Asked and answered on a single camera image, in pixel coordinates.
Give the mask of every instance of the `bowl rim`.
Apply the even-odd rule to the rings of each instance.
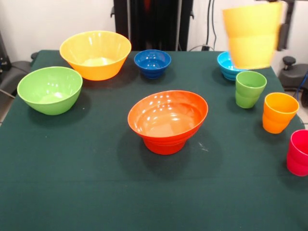
[[[204,117],[201,118],[200,122],[199,122],[198,124],[196,124],[193,128],[191,128],[191,129],[189,129],[189,130],[187,130],[187,131],[178,133],[178,134],[173,135],[173,136],[147,136],[147,135],[141,134],[141,133],[138,132],[135,128],[133,128],[133,127],[131,126],[130,122],[129,122],[129,116],[130,116],[130,114],[131,114],[133,108],[134,108],[138,103],[140,103],[141,101],[143,101],[143,100],[145,100],[145,99],[147,99],[147,98],[149,98],[149,97],[151,97],[151,96],[153,96],[153,95],[160,94],[160,93],[166,93],[166,92],[182,92],[182,93],[193,94],[193,95],[199,97],[202,101],[204,101],[205,105],[207,106],[207,112],[206,112],[206,114],[204,115]],[[132,106],[132,108],[130,109],[130,111],[129,111],[129,113],[128,113],[127,121],[128,121],[129,127],[130,127],[134,132],[136,132],[138,135],[140,135],[140,136],[142,136],[142,137],[144,137],[144,138],[149,138],[149,139],[151,139],[151,138],[163,138],[163,139],[165,139],[165,138],[176,137],[176,136],[185,134],[186,132],[188,132],[188,131],[190,131],[190,130],[194,130],[195,128],[199,127],[199,126],[204,122],[205,118],[207,117],[208,111],[209,111],[209,106],[208,106],[207,101],[206,101],[201,95],[199,95],[199,94],[197,94],[197,93],[194,93],[194,92],[191,92],[191,91],[188,91],[188,90],[165,90],[165,91],[160,91],[160,92],[157,92],[157,93],[148,95],[148,96],[142,98],[141,100],[139,100],[138,102],[136,102],[136,103]]]
[[[76,37],[76,36],[80,36],[80,35],[83,35],[83,34],[90,34],[90,33],[98,33],[98,32],[101,32],[101,33],[104,32],[104,33],[109,33],[109,34],[117,34],[117,35],[119,35],[119,36],[121,36],[121,37],[124,37],[124,38],[129,42],[130,48],[129,48],[128,53],[127,53],[126,55],[124,55],[122,58],[120,58],[120,59],[118,59],[118,60],[116,60],[116,61],[114,61],[114,62],[112,62],[112,63],[106,64],[106,65],[91,65],[91,66],[85,66],[85,65],[81,65],[81,64],[78,64],[78,63],[69,61],[69,60],[67,60],[66,58],[64,58],[64,55],[62,54],[61,50],[62,50],[62,46],[63,46],[66,42],[68,42],[70,39],[72,39],[73,37]],[[130,42],[130,40],[129,40],[127,37],[125,37],[125,36],[123,36],[123,35],[121,35],[121,34],[119,34],[119,33],[113,32],[113,31],[108,31],[108,30],[90,30],[90,31],[84,31],[84,32],[81,32],[81,33],[78,33],[78,34],[74,34],[74,35],[72,35],[71,37],[69,37],[69,38],[67,38],[66,40],[64,40],[64,42],[62,42],[62,44],[61,44],[61,46],[60,46],[60,48],[59,48],[59,52],[60,52],[61,57],[62,57],[65,61],[67,61],[67,62],[69,62],[69,63],[71,63],[71,64],[73,64],[73,65],[85,66],[85,67],[109,66],[109,65],[113,65],[113,64],[115,64],[115,63],[117,63],[117,62],[120,62],[120,61],[122,61],[123,59],[126,59],[126,58],[127,58],[127,56],[129,55],[129,53],[131,52],[131,42]]]
[[[80,78],[80,80],[81,80],[80,86],[78,86],[77,90],[74,91],[71,95],[69,95],[69,96],[67,96],[67,97],[65,97],[65,98],[63,98],[63,99],[61,99],[60,101],[57,101],[57,102],[52,102],[52,103],[38,103],[38,102],[33,102],[33,101],[30,101],[30,100],[25,99],[25,98],[19,93],[19,92],[20,92],[20,91],[19,91],[20,84],[24,81],[24,79],[26,79],[27,77],[29,77],[31,74],[33,74],[33,73],[35,73],[35,72],[39,72],[39,71],[44,70],[44,69],[55,69],[55,68],[56,68],[56,69],[69,69],[70,71],[73,71],[73,72],[75,72],[75,73],[78,74],[78,76],[79,76],[79,78]],[[25,77],[23,77],[22,80],[20,80],[19,83],[18,83],[18,85],[17,85],[17,93],[18,93],[19,97],[20,97],[23,101],[25,101],[25,102],[32,103],[32,104],[36,104],[36,105],[50,105],[50,104],[59,103],[59,102],[62,102],[62,101],[64,101],[64,100],[67,100],[67,99],[71,98],[73,95],[75,95],[78,91],[81,90],[82,83],[83,83],[83,79],[82,79],[81,74],[80,74],[79,72],[75,71],[74,69],[69,68],[69,67],[64,67],[64,66],[49,66],[49,67],[44,67],[44,68],[40,68],[40,69],[37,69],[37,70],[35,70],[35,71],[32,71],[32,72],[30,72],[29,74],[27,74]]]
[[[165,66],[160,67],[160,68],[158,68],[158,69],[154,69],[154,70],[161,70],[161,69],[166,68],[166,67],[168,67],[168,66],[170,65],[172,58],[171,58],[171,56],[170,56],[167,52],[161,51],[161,50],[156,50],[156,49],[148,49],[148,50],[140,51],[140,52],[138,52],[138,53],[135,55],[135,57],[134,57],[134,63],[135,63],[135,65],[137,65],[137,67],[148,70],[147,68],[144,68],[144,67],[142,67],[142,66],[140,66],[140,65],[138,65],[138,64],[136,63],[136,57],[137,57],[137,55],[139,55],[139,54],[141,54],[141,53],[143,53],[143,52],[146,52],[146,51],[158,51],[158,52],[161,52],[161,53],[167,55],[167,56],[170,58],[170,61],[169,61],[168,64],[166,64]]]
[[[222,67],[222,68],[224,68],[224,69],[226,69],[226,70],[228,70],[228,71],[234,71],[234,72],[242,72],[242,71],[249,71],[249,69],[236,69],[236,70],[231,70],[231,69],[228,69],[228,68],[226,68],[225,66],[223,66],[222,64],[221,64],[221,62],[219,61],[219,57],[221,56],[221,55],[223,55],[223,54],[225,54],[225,53],[227,53],[228,55],[229,55],[229,57],[230,57],[230,52],[229,51],[223,51],[222,53],[220,53],[218,56],[217,56],[217,63],[218,63],[218,65],[220,66],[220,67]]]

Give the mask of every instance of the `cup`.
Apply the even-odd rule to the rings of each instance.
[[[268,94],[264,100],[263,128],[269,133],[281,133],[298,109],[299,103],[292,96],[281,92]]]
[[[255,71],[243,71],[237,74],[235,82],[235,100],[241,108],[251,108],[258,101],[267,84],[264,75]]]
[[[291,135],[287,168],[294,175],[308,176],[308,130],[297,130]]]
[[[238,69],[269,67],[278,46],[282,2],[223,10],[229,52]]]

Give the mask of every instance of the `green bowl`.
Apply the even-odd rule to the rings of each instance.
[[[46,67],[26,75],[17,92],[30,107],[46,115],[59,115],[76,102],[82,77],[71,68]]]

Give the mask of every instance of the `dark green cloth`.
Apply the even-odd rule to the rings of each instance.
[[[308,230],[308,178],[285,158],[296,116],[279,135],[261,125],[266,94],[283,91],[271,68],[253,109],[235,104],[218,52],[169,52],[158,80],[140,76],[132,52],[120,73],[84,81],[65,114],[47,116],[17,97],[0,128],[0,230]],[[41,51],[33,70],[68,66]],[[146,149],[127,124],[130,108],[163,90],[189,90],[209,104],[200,130],[178,153]]]

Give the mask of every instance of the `green cup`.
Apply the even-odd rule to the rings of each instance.
[[[258,101],[266,84],[266,78],[258,72],[240,72],[236,76],[236,104],[241,108],[253,107]]]

